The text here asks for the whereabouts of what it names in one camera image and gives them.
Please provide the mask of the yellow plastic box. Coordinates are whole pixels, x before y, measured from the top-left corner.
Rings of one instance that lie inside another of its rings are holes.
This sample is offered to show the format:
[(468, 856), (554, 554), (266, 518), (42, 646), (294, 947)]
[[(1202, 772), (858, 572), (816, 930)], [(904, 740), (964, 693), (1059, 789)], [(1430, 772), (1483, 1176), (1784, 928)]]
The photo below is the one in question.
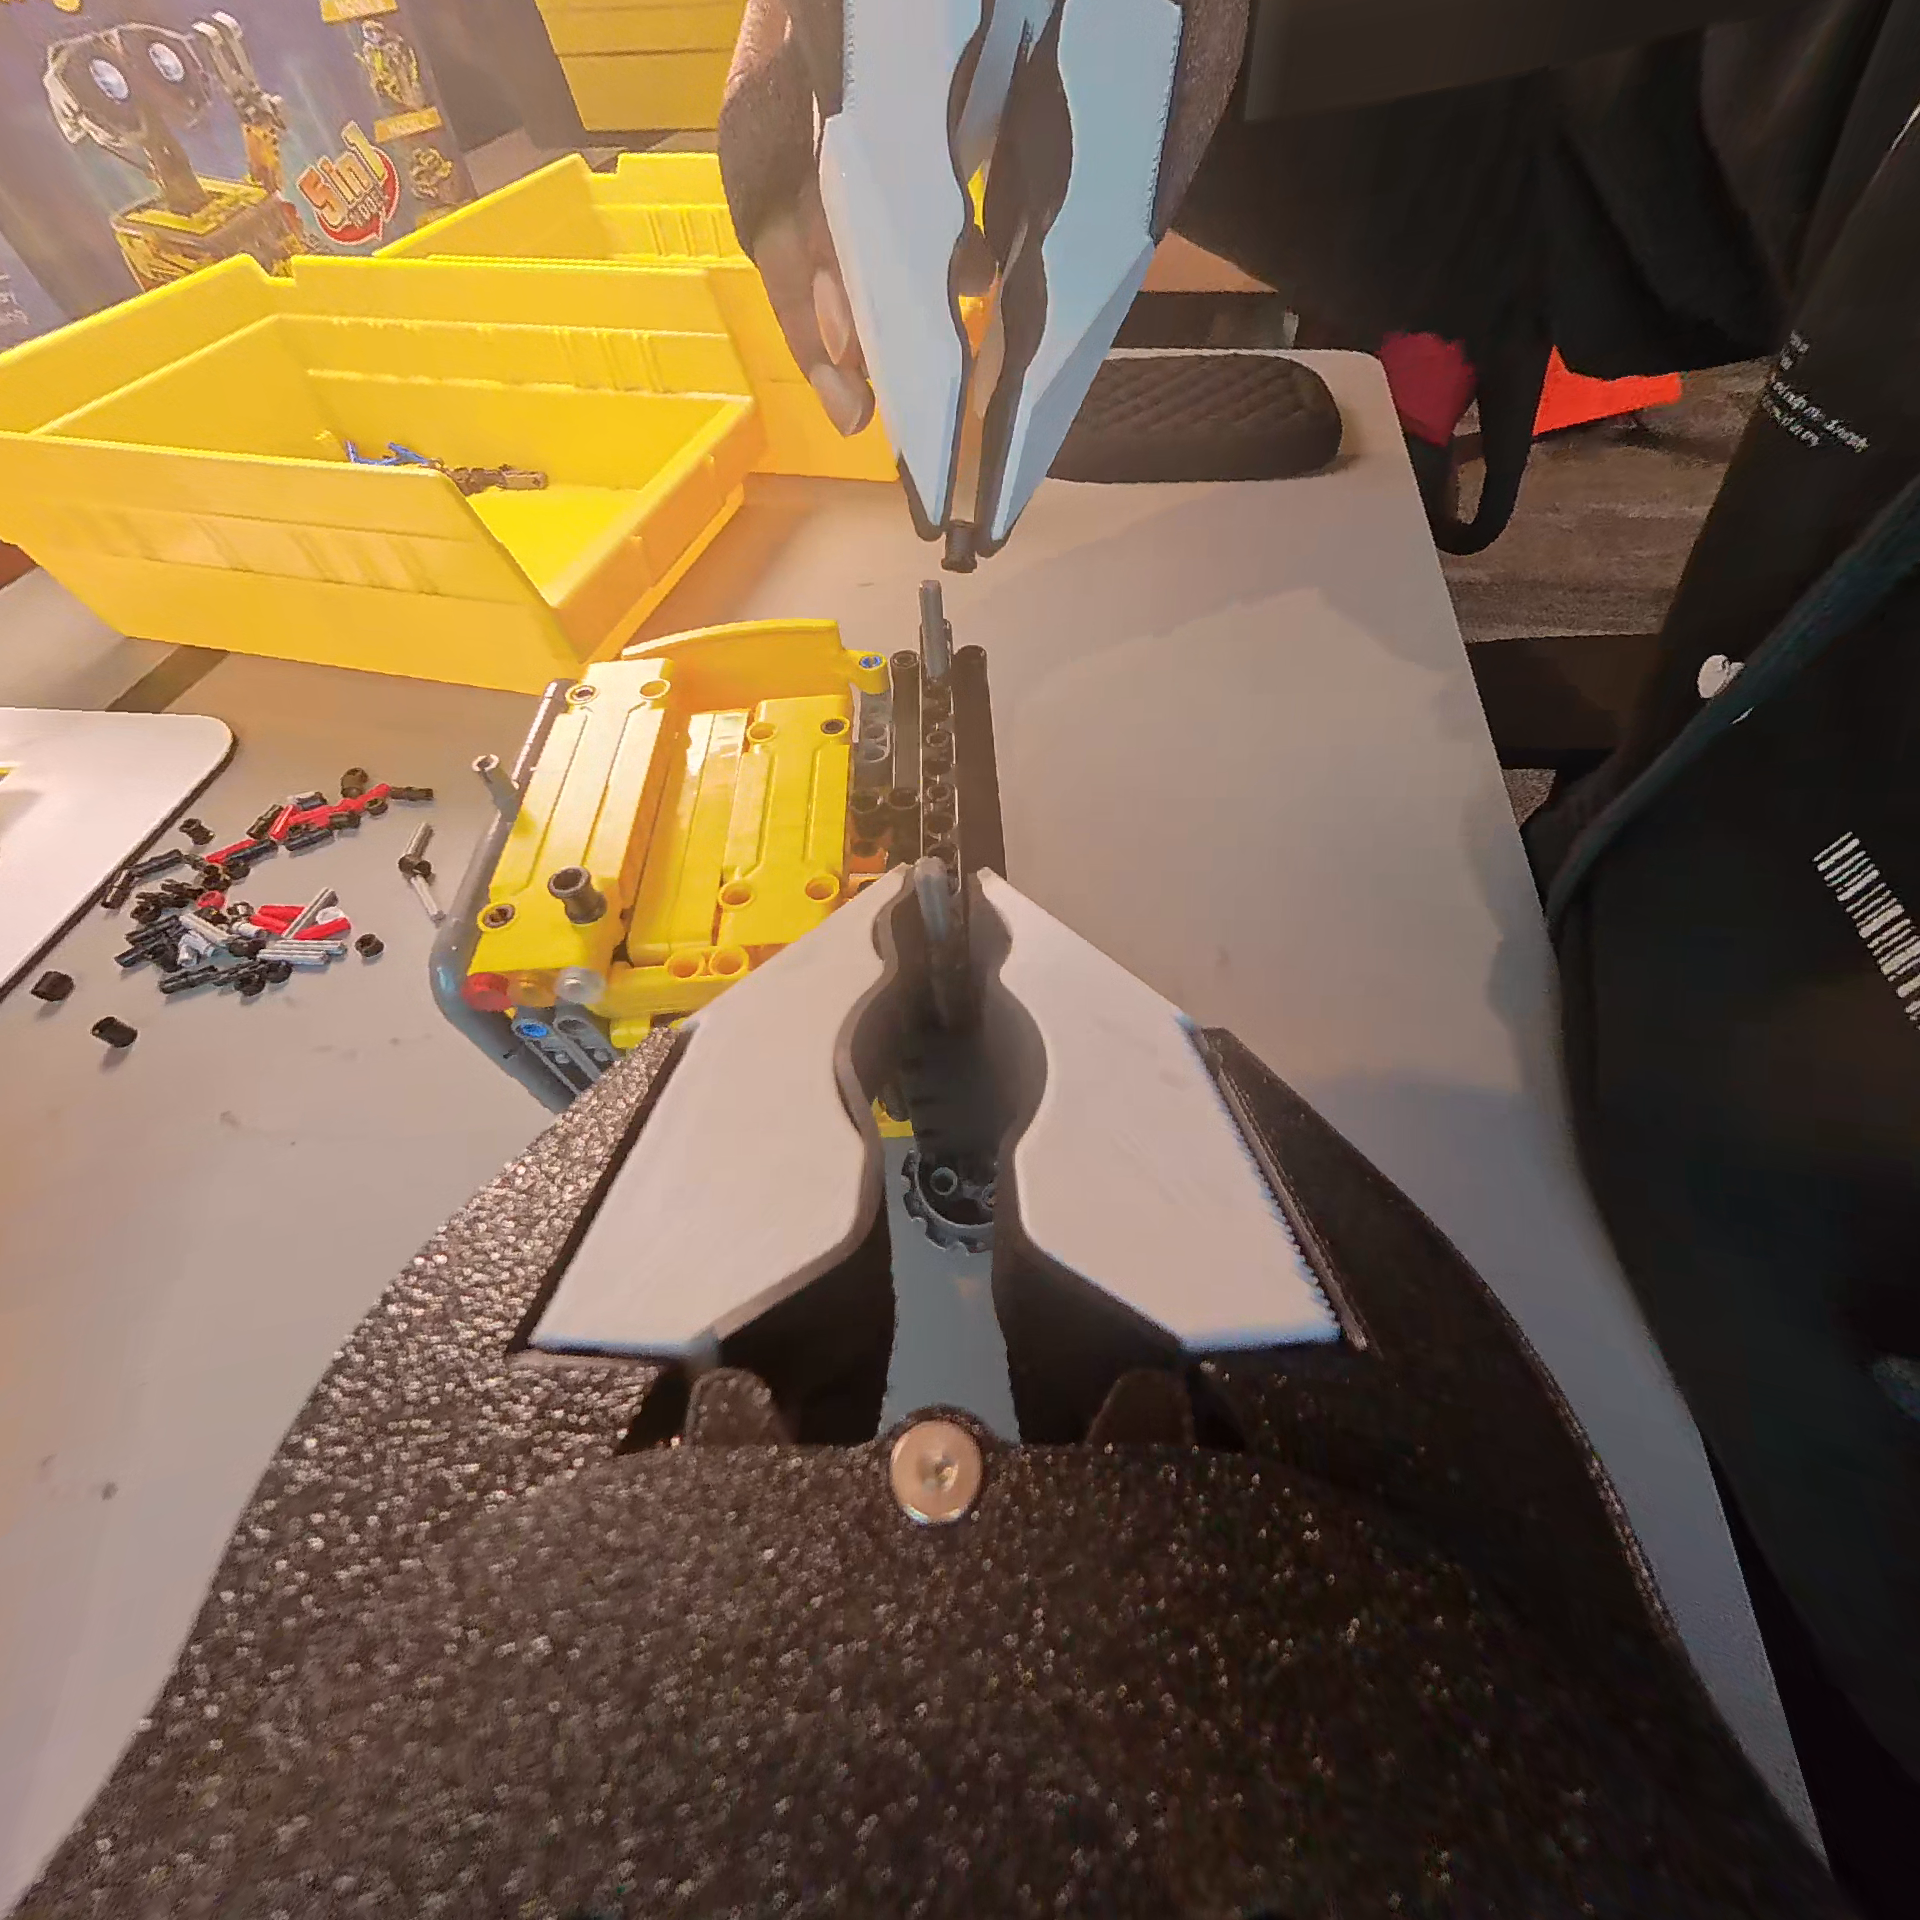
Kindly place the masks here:
[(6, 539), (119, 634), (471, 687), (614, 655), (766, 448), (704, 278), (248, 259), (6, 351)]

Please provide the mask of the pile of small brick parts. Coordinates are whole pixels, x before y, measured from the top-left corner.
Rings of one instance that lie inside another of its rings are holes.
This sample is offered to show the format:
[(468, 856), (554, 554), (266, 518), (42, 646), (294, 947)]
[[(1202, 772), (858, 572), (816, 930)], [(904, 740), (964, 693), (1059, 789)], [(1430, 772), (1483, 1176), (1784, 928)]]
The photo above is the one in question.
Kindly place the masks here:
[(25, 1028), (71, 1026), (108, 1063), (182, 1015), (254, 1013), (386, 951), (378, 902), (347, 869), (401, 856), (434, 824), (436, 790), (347, 766), (335, 784), (294, 786), (249, 818), (190, 804), (168, 822), (6, 991)]

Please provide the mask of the grey desk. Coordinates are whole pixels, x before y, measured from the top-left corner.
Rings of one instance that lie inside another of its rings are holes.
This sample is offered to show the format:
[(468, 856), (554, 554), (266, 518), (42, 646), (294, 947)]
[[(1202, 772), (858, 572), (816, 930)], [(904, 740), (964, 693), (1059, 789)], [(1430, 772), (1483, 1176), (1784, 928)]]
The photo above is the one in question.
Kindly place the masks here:
[[(1811, 1827), (1696, 1428), (1577, 1176), (1553, 955), (1374, 360), (1331, 474), (1049, 484), (948, 580), (988, 652), (1014, 882), (1227, 1026), (1454, 1242), (1566, 1387), (1721, 1715)], [(171, 1671), (329, 1357), (543, 1130), (441, 1016), (407, 822), (275, 869), (376, 963), (254, 1004), (6, 999), (6, 1907)]]

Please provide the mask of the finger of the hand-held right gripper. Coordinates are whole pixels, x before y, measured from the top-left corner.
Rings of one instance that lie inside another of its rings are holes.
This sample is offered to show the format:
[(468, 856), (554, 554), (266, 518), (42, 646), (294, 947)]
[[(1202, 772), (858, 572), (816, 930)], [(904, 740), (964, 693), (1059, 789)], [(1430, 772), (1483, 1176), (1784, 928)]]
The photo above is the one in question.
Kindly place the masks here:
[(920, 534), (978, 559), (996, 267), (982, 199), (1010, 87), (1010, 7), (846, 3), (823, 208)]
[(1183, 5), (988, 5), (962, 110), (994, 260), (962, 299), (962, 562), (1016, 530), (1140, 290), (1183, 47)]

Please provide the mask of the white document stand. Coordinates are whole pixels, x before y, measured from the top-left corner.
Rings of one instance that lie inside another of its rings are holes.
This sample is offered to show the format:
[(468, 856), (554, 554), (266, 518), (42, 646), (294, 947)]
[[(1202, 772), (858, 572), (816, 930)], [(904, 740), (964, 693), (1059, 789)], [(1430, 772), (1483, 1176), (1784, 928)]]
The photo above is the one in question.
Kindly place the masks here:
[(2, 989), (234, 757), (195, 714), (2, 709)]

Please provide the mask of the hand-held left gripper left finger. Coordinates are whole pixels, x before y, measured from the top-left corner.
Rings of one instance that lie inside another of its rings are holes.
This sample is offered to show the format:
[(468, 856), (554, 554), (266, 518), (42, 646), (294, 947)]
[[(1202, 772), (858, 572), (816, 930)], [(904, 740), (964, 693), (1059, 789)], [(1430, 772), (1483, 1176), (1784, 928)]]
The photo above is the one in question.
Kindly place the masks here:
[(852, 1258), (882, 1207), (873, 1103), (906, 1093), (924, 963), (892, 869), (684, 1021), (536, 1320), (536, 1349), (708, 1360)]

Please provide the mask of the blue printed kit box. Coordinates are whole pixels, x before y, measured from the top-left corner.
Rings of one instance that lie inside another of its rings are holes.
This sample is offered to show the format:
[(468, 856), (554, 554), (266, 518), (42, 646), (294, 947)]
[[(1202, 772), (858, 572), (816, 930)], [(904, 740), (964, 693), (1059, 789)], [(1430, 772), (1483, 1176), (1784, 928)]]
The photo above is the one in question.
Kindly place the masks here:
[(586, 144), (538, 5), (2, 5), (2, 344), (230, 259), (370, 255)]

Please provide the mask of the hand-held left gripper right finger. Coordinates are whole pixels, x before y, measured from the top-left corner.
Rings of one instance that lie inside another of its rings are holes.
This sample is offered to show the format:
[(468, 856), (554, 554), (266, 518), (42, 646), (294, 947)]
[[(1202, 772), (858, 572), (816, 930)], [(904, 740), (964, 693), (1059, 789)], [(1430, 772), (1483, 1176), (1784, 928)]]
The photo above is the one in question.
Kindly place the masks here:
[(1016, 1411), (1100, 1411), (1136, 1370), (1338, 1347), (1338, 1295), (1188, 1015), (994, 870), (970, 935)]

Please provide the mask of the red plastic bin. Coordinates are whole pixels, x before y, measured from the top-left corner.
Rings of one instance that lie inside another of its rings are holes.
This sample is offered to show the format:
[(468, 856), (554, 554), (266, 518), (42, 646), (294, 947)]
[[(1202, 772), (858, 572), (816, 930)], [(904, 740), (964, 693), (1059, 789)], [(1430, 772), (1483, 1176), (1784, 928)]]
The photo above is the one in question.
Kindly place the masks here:
[[(1537, 324), (1498, 327), (1466, 342), (1432, 332), (1388, 332), (1378, 360), (1408, 445), (1434, 544), (1454, 558), (1486, 551), (1510, 525), (1530, 466), (1546, 391), (1550, 336)], [(1479, 420), (1479, 492), (1459, 508), (1459, 427)]]

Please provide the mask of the black yellow toy brick vehicle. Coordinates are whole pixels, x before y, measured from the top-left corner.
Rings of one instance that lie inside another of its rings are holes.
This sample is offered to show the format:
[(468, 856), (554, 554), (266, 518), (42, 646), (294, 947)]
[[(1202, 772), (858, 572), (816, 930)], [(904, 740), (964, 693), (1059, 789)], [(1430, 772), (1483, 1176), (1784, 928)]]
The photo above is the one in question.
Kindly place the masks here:
[(988, 1248), (996, 1117), (970, 887), (1002, 872), (993, 685), (942, 588), (902, 652), (822, 616), (640, 642), (559, 682), (451, 895), (427, 976), (446, 1021), (564, 1112), (648, 1043), (906, 875), (906, 1011), (872, 1109), (934, 1242)]

